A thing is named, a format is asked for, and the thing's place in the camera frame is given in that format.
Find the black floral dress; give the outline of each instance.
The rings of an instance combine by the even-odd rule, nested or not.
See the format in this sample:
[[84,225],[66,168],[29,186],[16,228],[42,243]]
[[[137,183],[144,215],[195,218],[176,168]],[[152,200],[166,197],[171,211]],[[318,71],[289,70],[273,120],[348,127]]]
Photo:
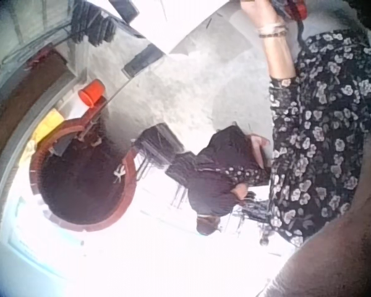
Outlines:
[[300,246],[349,210],[371,133],[371,48],[350,31],[306,40],[298,75],[272,80],[270,223]]

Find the concrete floor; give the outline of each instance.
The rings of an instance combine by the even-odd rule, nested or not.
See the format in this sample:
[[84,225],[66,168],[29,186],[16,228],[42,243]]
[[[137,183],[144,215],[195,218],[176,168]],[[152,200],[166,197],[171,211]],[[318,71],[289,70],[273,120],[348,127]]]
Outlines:
[[[207,27],[208,22],[178,46],[188,56],[163,57],[113,98],[105,122],[119,148],[129,148],[131,139],[163,121],[195,153],[233,121],[245,132],[271,137],[268,72],[261,50],[224,17],[214,14]],[[104,82],[107,97],[127,82],[122,67],[147,45],[118,30],[112,43],[90,48],[90,77]]]

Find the dark hair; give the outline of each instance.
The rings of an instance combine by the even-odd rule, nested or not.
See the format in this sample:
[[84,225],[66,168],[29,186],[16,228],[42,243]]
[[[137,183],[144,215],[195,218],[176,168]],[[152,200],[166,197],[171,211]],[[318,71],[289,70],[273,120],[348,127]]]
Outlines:
[[216,230],[218,230],[219,223],[220,223],[220,220],[217,220],[217,217],[207,217],[207,218],[198,217],[197,218],[197,231],[201,235],[205,235],[205,236],[211,235]]

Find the yellow object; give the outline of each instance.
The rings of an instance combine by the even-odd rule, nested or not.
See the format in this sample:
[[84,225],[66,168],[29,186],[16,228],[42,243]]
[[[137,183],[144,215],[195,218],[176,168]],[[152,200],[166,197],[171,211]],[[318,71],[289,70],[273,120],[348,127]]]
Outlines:
[[55,109],[51,109],[45,118],[38,124],[32,134],[32,138],[28,141],[25,150],[19,160],[19,166],[27,161],[36,151],[36,147],[40,141],[51,133],[64,121],[63,116]]

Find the orange bucket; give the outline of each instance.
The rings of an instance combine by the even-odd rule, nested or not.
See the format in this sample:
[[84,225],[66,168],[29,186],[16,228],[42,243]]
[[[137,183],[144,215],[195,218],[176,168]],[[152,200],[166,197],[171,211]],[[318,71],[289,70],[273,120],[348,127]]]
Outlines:
[[80,99],[89,107],[95,106],[95,103],[103,96],[105,87],[103,83],[95,79],[89,85],[87,85],[82,90],[79,90]]

